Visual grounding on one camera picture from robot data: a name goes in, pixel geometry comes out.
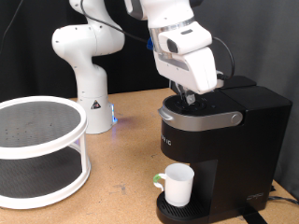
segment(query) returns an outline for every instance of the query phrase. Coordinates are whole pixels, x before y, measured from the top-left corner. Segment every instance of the cable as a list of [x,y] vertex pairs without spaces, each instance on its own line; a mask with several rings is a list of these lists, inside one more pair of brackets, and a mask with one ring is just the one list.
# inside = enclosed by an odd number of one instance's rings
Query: cable
[[111,25],[111,24],[109,24],[109,23],[107,23],[107,22],[105,22],[105,21],[100,21],[100,20],[98,20],[98,19],[96,19],[96,18],[94,18],[94,17],[91,17],[91,16],[88,15],[88,14],[86,13],[86,11],[84,10],[84,7],[83,7],[83,0],[81,0],[81,2],[80,2],[80,6],[81,6],[81,9],[82,9],[82,12],[83,12],[84,16],[86,16],[87,18],[89,18],[89,19],[91,19],[91,20],[93,20],[93,21],[101,22],[101,23],[103,23],[103,24],[105,24],[105,25],[107,25],[107,26],[109,26],[109,27],[111,27],[111,28],[113,28],[113,29],[115,29],[115,30],[117,30],[117,31],[119,31],[119,32],[121,32],[121,33],[127,35],[127,36],[130,36],[131,38],[133,38],[133,39],[135,39],[135,40],[139,40],[139,41],[141,41],[141,42],[143,42],[143,43],[148,43],[148,40],[146,40],[146,39],[139,38],[139,37],[137,37],[137,36],[135,36],[135,35],[130,35],[129,33],[123,31],[122,29],[120,29],[120,28],[118,28],[118,27],[116,27],[116,26],[113,26],[113,25]]
[[19,12],[19,10],[20,10],[20,8],[21,8],[21,4],[22,4],[23,1],[24,1],[24,0],[21,0],[21,1],[20,1],[19,6],[18,6],[18,8],[17,8],[15,14],[13,15],[13,18],[12,18],[11,22],[9,23],[9,26],[7,27],[6,31],[5,31],[4,34],[3,34],[3,37],[2,37],[2,43],[1,43],[1,48],[0,48],[0,55],[1,55],[1,53],[2,53],[2,49],[3,49],[3,46],[4,46],[5,39],[6,39],[7,31],[9,30],[9,28],[10,28],[12,22],[14,22],[14,20],[15,20],[17,14],[18,14],[18,12]]
[[278,197],[278,196],[272,196],[272,197],[269,197],[268,198],[268,201],[273,201],[273,200],[286,200],[290,203],[294,203],[294,204],[297,204],[299,205],[299,202],[294,200],[294,199],[288,199],[288,198],[281,198],[281,197]]
[[220,40],[219,38],[214,37],[214,36],[212,38],[213,38],[213,40],[217,40],[220,43],[222,43],[223,46],[226,48],[228,54],[230,55],[231,66],[232,66],[232,71],[231,71],[231,75],[230,76],[227,77],[226,75],[217,74],[217,78],[221,79],[221,80],[231,79],[234,76],[234,74],[235,74],[235,59],[234,59],[233,53],[230,51],[230,49],[227,47],[227,45],[222,40]]

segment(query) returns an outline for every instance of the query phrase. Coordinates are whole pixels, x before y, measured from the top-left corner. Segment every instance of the black coffee maker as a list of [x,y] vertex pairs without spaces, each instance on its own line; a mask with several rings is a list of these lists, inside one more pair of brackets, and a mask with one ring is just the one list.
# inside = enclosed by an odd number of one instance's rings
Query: black coffee maker
[[157,216],[163,223],[212,223],[265,208],[292,102],[234,77],[216,91],[196,95],[186,106],[179,95],[159,109],[161,149],[195,172],[192,197],[184,207],[162,192]]

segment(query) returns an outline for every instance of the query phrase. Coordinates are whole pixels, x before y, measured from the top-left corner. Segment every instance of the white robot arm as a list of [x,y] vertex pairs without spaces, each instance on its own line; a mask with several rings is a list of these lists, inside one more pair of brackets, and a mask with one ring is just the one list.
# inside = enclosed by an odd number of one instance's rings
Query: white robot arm
[[217,87],[214,57],[207,47],[212,36],[195,21],[190,0],[125,0],[125,5],[131,16],[149,21],[154,58],[162,76],[186,92],[203,94]]
[[[80,0],[69,0],[74,10],[82,13]],[[120,29],[107,14],[104,0],[84,0],[89,15]],[[122,49],[124,34],[103,23],[90,20],[88,24],[70,25],[55,31],[52,46],[55,52],[73,68],[78,103],[87,113],[89,126],[86,133],[103,133],[112,127],[112,105],[107,97],[107,74],[92,62],[93,56],[114,53]]]

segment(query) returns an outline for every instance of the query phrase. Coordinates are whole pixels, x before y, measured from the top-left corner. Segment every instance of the table surface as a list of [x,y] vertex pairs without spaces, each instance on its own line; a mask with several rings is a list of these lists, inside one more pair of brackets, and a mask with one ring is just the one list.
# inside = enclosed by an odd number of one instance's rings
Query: table surface
[[[87,135],[92,171],[86,184],[72,196],[31,210],[0,209],[4,223],[161,223],[156,216],[160,190],[152,178],[174,161],[160,150],[161,118],[157,109],[170,89],[109,95],[119,120],[106,133]],[[270,195],[292,198],[274,182]],[[299,206],[272,201],[260,212],[268,223],[299,223]],[[235,217],[221,224],[246,224]]]

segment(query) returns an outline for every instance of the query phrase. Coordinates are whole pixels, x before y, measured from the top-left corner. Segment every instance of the white cup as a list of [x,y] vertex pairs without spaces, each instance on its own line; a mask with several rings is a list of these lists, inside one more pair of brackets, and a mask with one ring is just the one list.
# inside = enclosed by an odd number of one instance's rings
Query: white cup
[[194,171],[186,164],[174,163],[166,167],[165,174],[153,177],[153,184],[164,191],[160,178],[165,180],[165,199],[176,207],[185,206],[190,201]]

